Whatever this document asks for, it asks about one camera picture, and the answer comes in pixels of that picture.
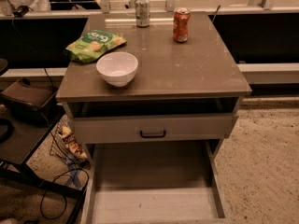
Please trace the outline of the grey drawer cabinet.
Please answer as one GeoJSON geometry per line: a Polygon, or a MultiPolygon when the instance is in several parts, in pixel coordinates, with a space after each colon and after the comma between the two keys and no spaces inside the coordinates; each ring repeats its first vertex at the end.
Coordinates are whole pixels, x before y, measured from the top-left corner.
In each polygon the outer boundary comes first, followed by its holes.
{"type": "MultiPolygon", "coordinates": [[[[125,87],[108,85],[95,64],[69,64],[57,99],[68,118],[159,115],[236,115],[250,86],[205,12],[194,12],[190,37],[172,38],[173,18],[156,14],[139,28],[129,14],[92,16],[89,25],[126,38],[122,51],[136,56],[139,66],[125,87]]],[[[207,139],[217,153],[224,139],[207,139]]]]}

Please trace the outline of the grey top drawer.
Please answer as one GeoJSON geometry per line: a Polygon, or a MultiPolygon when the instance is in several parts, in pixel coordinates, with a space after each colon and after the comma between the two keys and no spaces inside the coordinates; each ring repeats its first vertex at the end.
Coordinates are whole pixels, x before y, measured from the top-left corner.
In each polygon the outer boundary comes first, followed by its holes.
{"type": "Polygon", "coordinates": [[[69,118],[68,124],[81,144],[159,142],[227,138],[237,121],[232,114],[159,115],[69,118]],[[165,138],[144,139],[144,133],[161,133],[165,138]]]}

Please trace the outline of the open grey middle drawer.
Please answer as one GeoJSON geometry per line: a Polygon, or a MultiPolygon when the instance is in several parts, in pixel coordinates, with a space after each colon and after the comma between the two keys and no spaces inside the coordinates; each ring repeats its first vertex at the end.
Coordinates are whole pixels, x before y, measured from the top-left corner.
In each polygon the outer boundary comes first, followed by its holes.
{"type": "Polygon", "coordinates": [[[230,224],[207,141],[95,148],[80,224],[230,224]]]}

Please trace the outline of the white bowl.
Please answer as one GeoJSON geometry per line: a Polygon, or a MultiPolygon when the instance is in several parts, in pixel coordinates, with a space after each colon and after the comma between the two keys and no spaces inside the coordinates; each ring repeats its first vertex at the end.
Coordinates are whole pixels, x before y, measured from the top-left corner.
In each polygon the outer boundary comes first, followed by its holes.
{"type": "Polygon", "coordinates": [[[101,57],[96,69],[101,78],[114,87],[124,87],[135,77],[138,59],[128,52],[111,52],[101,57]]]}

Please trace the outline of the green snack bag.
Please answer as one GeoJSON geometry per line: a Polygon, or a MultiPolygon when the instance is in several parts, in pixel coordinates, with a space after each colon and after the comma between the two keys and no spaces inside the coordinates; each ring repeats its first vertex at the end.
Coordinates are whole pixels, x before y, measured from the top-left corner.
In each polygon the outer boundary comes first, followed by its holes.
{"type": "Polygon", "coordinates": [[[125,43],[126,40],[121,36],[102,30],[91,30],[69,44],[65,50],[71,61],[91,63],[107,51],[125,43]]]}

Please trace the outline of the orange soda can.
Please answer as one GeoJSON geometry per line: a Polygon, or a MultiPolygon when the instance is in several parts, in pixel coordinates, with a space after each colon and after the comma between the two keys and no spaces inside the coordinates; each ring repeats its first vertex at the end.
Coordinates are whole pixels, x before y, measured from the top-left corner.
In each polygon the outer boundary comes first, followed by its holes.
{"type": "Polygon", "coordinates": [[[183,43],[188,40],[188,21],[191,17],[190,11],[186,7],[178,8],[174,13],[173,39],[183,43]]]}

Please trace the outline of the snack packet in basket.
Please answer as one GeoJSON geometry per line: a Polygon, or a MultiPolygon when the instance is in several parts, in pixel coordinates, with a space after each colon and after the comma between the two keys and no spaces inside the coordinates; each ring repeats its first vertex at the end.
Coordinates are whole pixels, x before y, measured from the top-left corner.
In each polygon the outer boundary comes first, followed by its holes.
{"type": "Polygon", "coordinates": [[[87,155],[85,151],[82,149],[82,146],[77,142],[75,135],[67,126],[64,126],[62,128],[62,139],[64,141],[65,147],[78,159],[87,159],[87,155]]]}

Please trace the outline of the silver green soda can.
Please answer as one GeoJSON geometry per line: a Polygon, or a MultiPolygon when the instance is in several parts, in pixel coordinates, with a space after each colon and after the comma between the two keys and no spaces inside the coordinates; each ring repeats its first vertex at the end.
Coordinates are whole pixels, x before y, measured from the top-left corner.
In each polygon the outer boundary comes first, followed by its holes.
{"type": "Polygon", "coordinates": [[[150,0],[135,0],[135,19],[138,27],[150,25],[150,0]]]}

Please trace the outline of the black side cart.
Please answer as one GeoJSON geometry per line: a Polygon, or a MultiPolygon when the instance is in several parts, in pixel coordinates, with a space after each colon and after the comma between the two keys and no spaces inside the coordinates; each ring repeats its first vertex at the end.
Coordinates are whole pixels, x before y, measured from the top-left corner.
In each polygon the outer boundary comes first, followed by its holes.
{"type": "Polygon", "coordinates": [[[64,110],[57,104],[47,114],[38,113],[28,116],[20,116],[7,109],[7,113],[1,118],[1,123],[7,127],[7,132],[1,136],[0,161],[14,166],[16,170],[4,170],[1,176],[23,185],[75,199],[77,201],[75,207],[66,221],[66,224],[74,224],[84,201],[86,189],[73,189],[49,182],[36,175],[27,165],[27,161],[63,114],[64,110]]]}

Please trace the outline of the black clamp device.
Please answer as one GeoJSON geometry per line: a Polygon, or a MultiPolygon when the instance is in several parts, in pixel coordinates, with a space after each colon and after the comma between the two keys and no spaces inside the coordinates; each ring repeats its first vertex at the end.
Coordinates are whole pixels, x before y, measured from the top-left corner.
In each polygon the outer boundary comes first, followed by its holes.
{"type": "Polygon", "coordinates": [[[23,17],[28,11],[29,11],[28,6],[18,6],[13,8],[12,13],[15,17],[19,18],[19,17],[23,17]]]}

